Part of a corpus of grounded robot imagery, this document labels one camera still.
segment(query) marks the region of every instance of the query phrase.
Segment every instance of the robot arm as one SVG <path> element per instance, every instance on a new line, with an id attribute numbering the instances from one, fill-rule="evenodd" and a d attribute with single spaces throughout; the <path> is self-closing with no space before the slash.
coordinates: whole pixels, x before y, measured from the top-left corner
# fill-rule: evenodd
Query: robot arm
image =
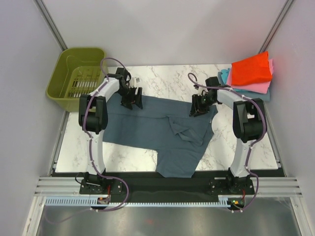
<path id="1" fill-rule="evenodd" d="M 87 136 L 87 143 L 89 145 L 89 153 L 94 157 L 94 164 L 96 168 L 103 173 L 105 165 L 103 161 L 102 139 L 104 130 L 108 123 L 106 102 L 114 93 L 119 93 L 122 96 L 121 105 L 132 110 L 132 104 L 137 105 L 142 109 L 142 88 L 135 88 L 133 86 L 133 78 L 130 73 L 124 68 L 118 68 L 115 74 L 108 74 L 109 80 L 105 78 L 103 83 L 93 92 L 86 95 L 81 95 L 79 101 L 79 124 L 83 127 L 84 116 L 88 107 L 89 101 L 93 94 L 98 94 L 93 98 L 91 108 L 95 112 L 89 111 L 86 120 L 86 130 L 92 135 L 92 144 L 90 145 L 90 138 Z M 89 161 L 87 172 L 96 174 L 95 169 Z"/>
<path id="2" fill-rule="evenodd" d="M 208 87 L 222 87 L 217 77 L 207 79 L 206 85 Z M 261 99 L 253 99 L 253 101 L 259 106 L 265 116 L 263 101 Z M 207 113 L 209 106 L 215 103 L 223 103 L 233 110 L 233 132 L 237 138 L 237 145 L 229 173 L 232 179 L 246 178 L 249 173 L 246 170 L 245 162 L 251 143 L 262 135 L 262 119 L 252 103 L 228 90 L 222 89 L 209 89 L 206 93 L 194 94 L 192 96 L 190 116 L 195 117 Z"/>

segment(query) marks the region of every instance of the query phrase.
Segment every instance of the plastic basket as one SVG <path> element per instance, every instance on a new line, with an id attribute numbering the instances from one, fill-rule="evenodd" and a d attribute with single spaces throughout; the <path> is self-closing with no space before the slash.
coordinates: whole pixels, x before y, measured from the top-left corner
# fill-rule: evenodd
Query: plastic basket
<path id="1" fill-rule="evenodd" d="M 100 61 L 106 53 L 100 48 L 70 48 L 63 51 L 47 86 L 47 96 L 68 112 L 79 111 L 79 97 L 94 91 L 104 74 Z"/>

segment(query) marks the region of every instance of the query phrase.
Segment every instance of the folded towel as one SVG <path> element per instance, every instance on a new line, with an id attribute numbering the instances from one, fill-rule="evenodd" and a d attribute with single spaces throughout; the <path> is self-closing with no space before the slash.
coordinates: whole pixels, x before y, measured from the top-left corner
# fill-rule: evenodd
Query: folded towel
<path id="1" fill-rule="evenodd" d="M 218 73 L 218 80 L 219 80 L 219 83 L 221 85 L 225 85 L 226 83 L 226 80 L 227 80 L 227 77 L 224 77 L 222 76 L 222 72 L 219 72 Z M 238 91 L 240 94 L 246 96 L 246 97 L 249 97 L 249 98 L 260 98 L 261 100 L 265 101 L 265 102 L 269 102 L 270 101 L 270 91 L 269 89 L 267 90 L 267 93 L 266 94 L 263 94 L 263 93 L 258 93 L 258 92 L 251 92 L 251 91 Z"/>
<path id="2" fill-rule="evenodd" d="M 270 73 L 273 74 L 274 67 L 272 65 L 273 59 L 269 60 L 269 69 Z M 258 83 L 258 84 L 251 84 L 251 85 L 243 85 L 243 86 L 237 86 L 232 85 L 232 69 L 230 70 L 226 83 L 227 85 L 230 85 L 232 88 L 234 88 L 235 91 L 252 91 L 252 92 L 259 92 L 259 93 L 267 93 L 268 88 L 270 86 L 270 82 L 264 82 L 264 83 Z"/>
<path id="3" fill-rule="evenodd" d="M 243 86 L 272 80 L 268 52 L 232 63 L 232 85 Z"/>

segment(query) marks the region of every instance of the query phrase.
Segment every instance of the pink cloth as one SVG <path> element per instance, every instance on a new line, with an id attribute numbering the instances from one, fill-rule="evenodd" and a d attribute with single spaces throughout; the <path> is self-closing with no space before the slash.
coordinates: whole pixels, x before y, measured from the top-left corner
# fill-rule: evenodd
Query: pink cloth
<path id="1" fill-rule="evenodd" d="M 270 72 L 271 72 L 271 74 L 273 74 L 274 73 L 273 59 L 270 59 L 268 61 L 269 61 Z M 268 91 L 268 88 L 270 86 L 270 82 L 271 81 L 265 82 L 265 83 L 259 83 L 259 84 L 244 85 L 244 86 L 231 85 L 232 84 L 232 68 L 231 68 L 231 70 L 227 76 L 226 84 L 230 85 L 234 89 L 243 89 L 243 90 L 248 90 L 248 91 L 266 94 Z"/>

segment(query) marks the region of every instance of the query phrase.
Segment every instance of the white marble table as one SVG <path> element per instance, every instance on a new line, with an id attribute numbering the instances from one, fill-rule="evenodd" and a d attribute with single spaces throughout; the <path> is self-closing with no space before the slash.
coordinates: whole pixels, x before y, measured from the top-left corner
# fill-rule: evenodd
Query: white marble table
<path id="1" fill-rule="evenodd" d="M 230 67 L 223 65 L 172 65 L 172 66 L 131 66 L 127 67 L 133 77 L 139 77 L 143 94 L 191 102 L 197 91 L 188 80 L 193 72 L 199 83 L 205 83 L 210 76 Z M 232 110 L 217 105 L 218 114 L 212 122 L 214 136 L 199 162 L 196 170 L 227 170 L 234 158 L 236 138 L 232 130 Z M 78 124 L 78 113 L 70 113 L 67 122 L 56 172 L 84 172 L 88 164 L 86 136 Z M 103 158 L 109 172 L 155 171 L 157 153 L 154 150 L 103 143 Z M 266 134 L 252 152 L 251 169 L 277 169 L 277 163 Z"/>

